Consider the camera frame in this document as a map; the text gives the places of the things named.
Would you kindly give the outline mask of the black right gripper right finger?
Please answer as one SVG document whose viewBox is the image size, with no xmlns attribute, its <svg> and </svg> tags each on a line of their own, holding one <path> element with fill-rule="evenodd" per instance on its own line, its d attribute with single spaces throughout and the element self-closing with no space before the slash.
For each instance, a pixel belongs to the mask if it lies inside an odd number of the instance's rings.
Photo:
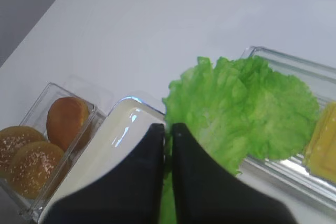
<svg viewBox="0 0 336 224">
<path fill-rule="evenodd" d="M 215 162 L 183 123 L 172 127 L 177 223 L 290 223 L 290 211 Z"/>
</svg>

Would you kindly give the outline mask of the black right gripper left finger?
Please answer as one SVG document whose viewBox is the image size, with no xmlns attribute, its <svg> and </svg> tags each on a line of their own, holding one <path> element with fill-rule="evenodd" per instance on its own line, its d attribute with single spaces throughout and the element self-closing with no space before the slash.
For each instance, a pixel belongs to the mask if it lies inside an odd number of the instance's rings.
<svg viewBox="0 0 336 224">
<path fill-rule="evenodd" d="M 94 183 L 57 201 L 45 223 L 158 223 L 164 126 L 153 123 L 137 146 Z"/>
</svg>

